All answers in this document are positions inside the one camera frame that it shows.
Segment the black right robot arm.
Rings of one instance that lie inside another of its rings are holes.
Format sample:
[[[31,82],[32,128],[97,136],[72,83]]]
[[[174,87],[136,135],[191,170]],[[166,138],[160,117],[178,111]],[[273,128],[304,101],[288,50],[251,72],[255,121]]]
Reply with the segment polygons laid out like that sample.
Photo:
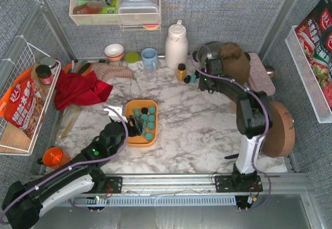
[[[258,184],[256,161],[260,146],[272,125],[265,92],[254,92],[223,74],[218,58],[207,59],[204,70],[199,70],[199,89],[209,93],[218,92],[236,104],[236,123],[240,134],[241,148],[231,173],[231,185],[236,189],[247,189]]]

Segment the green capsule number 3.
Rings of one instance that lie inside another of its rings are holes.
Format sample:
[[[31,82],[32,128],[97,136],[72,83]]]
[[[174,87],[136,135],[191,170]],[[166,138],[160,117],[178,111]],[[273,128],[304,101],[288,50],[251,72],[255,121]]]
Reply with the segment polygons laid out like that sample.
[[[148,112],[149,112],[150,115],[154,115],[155,112],[156,112],[155,107],[149,107]]]

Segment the black coffee capsule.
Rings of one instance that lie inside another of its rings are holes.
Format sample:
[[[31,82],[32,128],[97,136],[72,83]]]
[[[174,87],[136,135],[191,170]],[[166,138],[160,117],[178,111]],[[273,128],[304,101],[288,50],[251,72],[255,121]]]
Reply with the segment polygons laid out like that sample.
[[[141,109],[141,113],[142,113],[142,114],[147,114],[147,113],[148,113],[148,109],[147,109],[146,107],[143,107],[143,108]]]

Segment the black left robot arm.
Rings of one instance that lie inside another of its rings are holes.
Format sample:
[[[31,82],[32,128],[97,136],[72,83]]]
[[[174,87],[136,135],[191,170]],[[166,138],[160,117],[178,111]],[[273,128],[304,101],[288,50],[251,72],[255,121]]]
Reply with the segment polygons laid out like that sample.
[[[101,167],[120,153],[128,137],[140,136],[143,122],[129,116],[127,122],[112,120],[73,159],[53,172],[27,183],[11,184],[2,203],[1,224],[31,228],[39,218],[63,201],[82,193],[103,189],[106,176]]]

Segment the green capsule with chinese text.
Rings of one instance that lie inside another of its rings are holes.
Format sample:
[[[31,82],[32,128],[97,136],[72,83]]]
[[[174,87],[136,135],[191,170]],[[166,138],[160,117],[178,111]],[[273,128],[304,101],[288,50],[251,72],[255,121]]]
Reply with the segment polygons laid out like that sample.
[[[148,120],[148,115],[147,115],[147,114],[142,114],[142,115],[141,115],[141,119],[142,119],[143,121],[147,121],[147,120]]]

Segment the green capsule late added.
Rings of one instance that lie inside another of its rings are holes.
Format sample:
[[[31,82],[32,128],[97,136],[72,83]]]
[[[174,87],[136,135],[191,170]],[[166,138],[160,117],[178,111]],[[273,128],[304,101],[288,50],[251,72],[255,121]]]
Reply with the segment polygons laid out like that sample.
[[[152,133],[146,133],[145,138],[146,138],[146,140],[150,141],[150,140],[153,139],[153,134]]]

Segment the orange plastic storage basket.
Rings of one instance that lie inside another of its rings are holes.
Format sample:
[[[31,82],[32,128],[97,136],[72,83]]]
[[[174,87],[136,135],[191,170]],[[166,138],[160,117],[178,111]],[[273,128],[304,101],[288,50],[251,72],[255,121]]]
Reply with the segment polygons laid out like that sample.
[[[129,101],[125,107],[125,116],[135,117],[142,129],[140,136],[130,137],[128,146],[150,147],[158,134],[158,105],[151,99],[134,99]]]

